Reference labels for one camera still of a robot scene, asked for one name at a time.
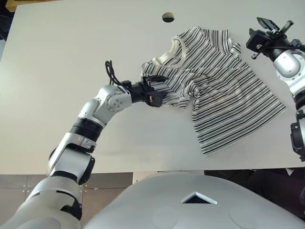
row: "wire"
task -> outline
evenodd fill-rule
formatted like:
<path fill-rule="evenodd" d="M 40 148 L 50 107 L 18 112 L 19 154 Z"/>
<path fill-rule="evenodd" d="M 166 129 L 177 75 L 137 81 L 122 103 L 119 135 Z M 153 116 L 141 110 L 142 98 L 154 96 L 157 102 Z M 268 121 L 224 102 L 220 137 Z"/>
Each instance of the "wire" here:
<path fill-rule="evenodd" d="M 132 88 L 126 87 L 124 84 L 122 84 L 118 80 L 118 78 L 116 78 L 116 76 L 114 74 L 114 69 L 113 69 L 113 66 L 112 66 L 112 61 L 106 61 L 105 62 L 105 67 L 106 67 L 107 75 L 109 77 L 109 84 L 110 85 L 116 84 L 118 86 L 122 86 L 124 89 L 128 90 L 129 92 L 132 92 L 132 93 L 136 94 L 137 96 L 139 96 L 140 98 L 145 100 L 145 97 L 141 93 L 138 93 L 138 92 L 134 91 Z"/>
<path fill-rule="evenodd" d="M 114 74 L 112 61 L 106 61 L 105 62 L 105 67 L 106 67 L 107 75 L 110 79 L 109 84 L 111 84 L 111 85 L 116 84 L 116 85 L 119 85 L 119 86 L 123 86 L 123 84 L 116 78 L 116 76 Z"/>

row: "floor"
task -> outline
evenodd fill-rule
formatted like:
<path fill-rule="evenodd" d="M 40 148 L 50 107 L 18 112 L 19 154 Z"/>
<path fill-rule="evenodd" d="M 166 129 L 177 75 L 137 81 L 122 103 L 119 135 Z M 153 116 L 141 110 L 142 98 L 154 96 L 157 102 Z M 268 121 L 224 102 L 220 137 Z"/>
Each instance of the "floor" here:
<path fill-rule="evenodd" d="M 45 175 L 0 175 L 0 225 L 5 223 Z M 82 185 L 83 227 L 132 184 L 132 173 L 92 174 Z"/>

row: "striped shirt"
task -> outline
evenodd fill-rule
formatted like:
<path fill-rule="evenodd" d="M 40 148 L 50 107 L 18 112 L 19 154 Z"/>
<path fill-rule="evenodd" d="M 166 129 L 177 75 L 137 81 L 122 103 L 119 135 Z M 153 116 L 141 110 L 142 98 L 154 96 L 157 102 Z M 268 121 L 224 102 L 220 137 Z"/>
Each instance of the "striped shirt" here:
<path fill-rule="evenodd" d="M 167 91 L 163 104 L 185 108 L 204 155 L 253 133 L 285 106 L 240 57 L 228 30 L 192 28 L 173 38 L 172 49 L 142 65 L 142 75 L 168 77 L 154 83 Z"/>

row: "white table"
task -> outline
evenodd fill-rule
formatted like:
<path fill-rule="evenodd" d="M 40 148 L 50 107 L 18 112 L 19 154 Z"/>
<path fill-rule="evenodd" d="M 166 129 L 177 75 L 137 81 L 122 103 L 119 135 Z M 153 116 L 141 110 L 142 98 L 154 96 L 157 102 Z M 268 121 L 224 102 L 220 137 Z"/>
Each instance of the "white table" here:
<path fill-rule="evenodd" d="M 141 64 L 162 55 L 171 38 L 198 26 L 229 29 L 249 62 L 287 111 L 259 131 L 209 156 L 199 149 L 191 110 L 135 104 L 103 130 L 94 172 L 242 169 L 303 166 L 292 151 L 295 107 L 263 56 L 245 48 L 256 17 L 295 25 L 304 41 L 303 0 L 64 0 L 17 8 L 0 64 L 0 174 L 39 174 L 85 102 L 108 83 L 105 60 L 120 80 L 140 80 Z M 161 16 L 172 12 L 175 21 Z"/>

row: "robotic arm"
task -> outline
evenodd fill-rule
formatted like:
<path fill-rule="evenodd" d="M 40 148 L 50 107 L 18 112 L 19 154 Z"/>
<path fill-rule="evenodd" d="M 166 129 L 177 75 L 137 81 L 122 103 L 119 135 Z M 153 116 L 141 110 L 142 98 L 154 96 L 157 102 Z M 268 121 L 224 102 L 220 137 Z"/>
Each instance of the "robotic arm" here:
<path fill-rule="evenodd" d="M 1 229 L 80 228 L 80 185 L 90 178 L 95 162 L 91 153 L 103 128 L 116 113 L 132 103 L 162 105 L 166 94 L 156 92 L 151 82 L 163 82 L 167 78 L 144 76 L 141 82 L 132 85 L 130 81 L 116 79 L 112 62 L 106 62 L 106 69 L 111 84 L 102 87 L 96 97 L 85 104 L 71 130 L 52 152 L 48 177 L 35 187 Z"/>
<path fill-rule="evenodd" d="M 257 20 L 269 31 L 250 29 L 246 46 L 255 52 L 253 59 L 260 53 L 267 56 L 273 62 L 278 78 L 288 85 L 297 110 L 296 122 L 290 126 L 292 148 L 301 161 L 305 161 L 305 46 L 298 39 L 288 41 L 285 33 L 294 24 L 292 21 L 280 29 L 271 20 Z"/>

